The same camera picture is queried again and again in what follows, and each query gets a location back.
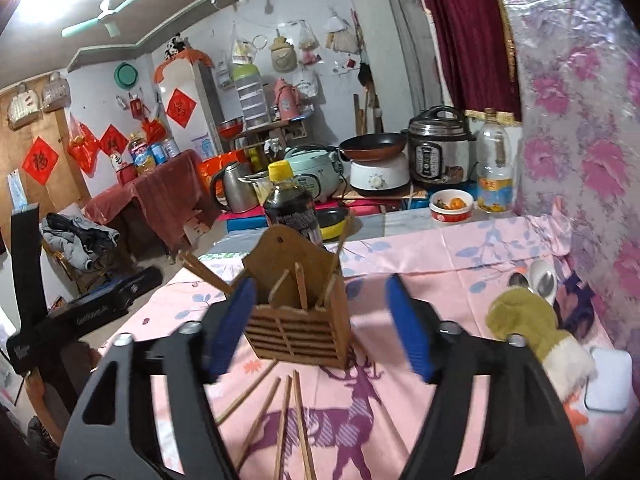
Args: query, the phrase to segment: deer pattern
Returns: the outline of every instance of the deer pattern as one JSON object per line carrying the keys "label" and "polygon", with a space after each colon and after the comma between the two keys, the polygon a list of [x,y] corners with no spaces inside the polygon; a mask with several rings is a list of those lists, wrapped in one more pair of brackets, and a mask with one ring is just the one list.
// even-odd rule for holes
{"label": "deer pattern", "polygon": [[[371,480],[371,471],[364,460],[362,445],[369,441],[373,428],[374,417],[369,398],[375,399],[382,405],[371,381],[378,380],[382,377],[383,372],[376,373],[376,364],[375,362],[371,363],[368,357],[365,357],[364,364],[358,364],[353,348],[350,349],[347,362],[348,367],[344,377],[338,376],[328,368],[322,366],[320,368],[330,378],[343,382],[345,387],[352,390],[351,405],[348,408],[304,408],[306,434],[309,445],[312,447],[337,448],[338,457],[332,480],[339,480],[342,477],[344,467],[349,460],[360,472],[362,480]],[[277,410],[264,415],[262,420],[264,433],[259,440],[250,446],[248,456],[259,449],[276,445],[281,412],[282,410]],[[283,469],[286,480],[291,480],[287,472],[287,459],[292,455],[294,447],[299,444],[296,412],[295,409],[289,408],[283,452]]]}

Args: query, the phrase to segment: floor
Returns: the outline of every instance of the floor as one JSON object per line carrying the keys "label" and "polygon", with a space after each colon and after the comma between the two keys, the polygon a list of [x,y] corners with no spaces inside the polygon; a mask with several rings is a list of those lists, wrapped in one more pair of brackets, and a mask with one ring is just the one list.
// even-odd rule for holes
{"label": "floor", "polygon": [[[215,222],[211,230],[199,238],[197,247],[194,248],[193,253],[196,256],[202,256],[203,254],[206,254],[207,251],[210,250],[212,245],[215,242],[219,241],[220,238],[222,238],[225,234],[225,222]],[[169,280],[171,280],[182,268],[179,261],[175,264],[171,264],[169,259],[164,256],[164,254],[158,254],[157,256],[152,256],[149,259],[143,259],[140,261],[140,265],[145,267],[152,265],[160,267],[164,276],[162,279],[163,285],[169,282]],[[136,301],[134,301],[133,305],[129,307],[129,313],[126,316],[121,317],[120,319],[117,319],[109,323],[108,325],[105,325],[98,330],[91,332],[90,334],[87,334],[82,339],[84,341],[87,341],[93,348],[99,348],[105,341],[107,341],[107,339],[109,339],[120,329],[120,327],[124,324],[124,322],[126,322],[127,319],[133,316],[133,314],[135,314],[143,305],[146,304],[146,302],[156,290],[158,289],[155,288],[144,296],[140,296],[139,298],[137,298]],[[31,420],[31,417],[33,417],[34,413],[33,408],[31,407],[31,403],[29,402],[27,395],[24,393],[24,388],[18,395],[14,414],[20,421],[22,430],[26,431],[27,425]]]}
{"label": "floor", "polygon": [[[196,256],[202,256],[203,254],[206,254],[207,251],[210,250],[212,245],[215,242],[219,241],[220,238],[222,238],[225,234],[225,223],[215,222],[211,230],[198,239],[198,246],[192,251],[193,254],[195,254]],[[159,254],[158,256],[153,256],[149,259],[142,260],[140,261],[140,265],[145,267],[159,267],[162,270],[162,274],[164,275],[164,278],[162,279],[162,285],[167,284],[169,280],[171,280],[182,268],[180,261],[175,264],[171,264],[169,259],[164,256],[164,254]],[[120,319],[116,319],[108,325],[105,325],[98,330],[87,334],[82,338],[82,340],[89,343],[92,348],[99,348],[105,341],[107,341],[108,338],[110,338],[118,331],[118,329],[126,322],[127,319],[133,316],[143,305],[146,305],[146,302],[156,290],[158,289],[155,288],[151,292],[146,293],[144,296],[140,296],[139,298],[137,298],[136,301],[133,302],[133,305],[129,307],[129,313],[126,316],[121,317]]]}

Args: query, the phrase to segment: pink thermos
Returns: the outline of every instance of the pink thermos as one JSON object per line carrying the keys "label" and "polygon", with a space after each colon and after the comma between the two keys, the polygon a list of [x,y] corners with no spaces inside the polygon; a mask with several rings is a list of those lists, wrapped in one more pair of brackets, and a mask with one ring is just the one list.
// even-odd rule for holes
{"label": "pink thermos", "polygon": [[283,121],[288,121],[300,115],[298,111],[300,94],[297,88],[284,81],[283,78],[279,78],[276,81],[273,92],[276,95],[276,105],[280,110],[280,118]]}

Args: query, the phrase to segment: yellow bottle cap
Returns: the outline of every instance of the yellow bottle cap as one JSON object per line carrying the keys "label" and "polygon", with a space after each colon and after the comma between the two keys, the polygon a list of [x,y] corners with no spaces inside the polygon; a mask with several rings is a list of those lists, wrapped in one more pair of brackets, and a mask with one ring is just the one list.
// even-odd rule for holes
{"label": "yellow bottle cap", "polygon": [[287,178],[293,178],[293,170],[288,160],[278,160],[269,165],[269,180],[279,182]]}

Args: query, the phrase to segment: stacked food container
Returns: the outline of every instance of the stacked food container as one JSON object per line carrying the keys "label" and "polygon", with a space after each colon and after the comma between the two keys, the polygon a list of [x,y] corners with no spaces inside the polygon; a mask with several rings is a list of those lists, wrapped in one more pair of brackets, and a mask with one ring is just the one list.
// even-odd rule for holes
{"label": "stacked food container", "polygon": [[258,67],[254,64],[236,66],[233,77],[246,129],[252,130],[271,122]]}

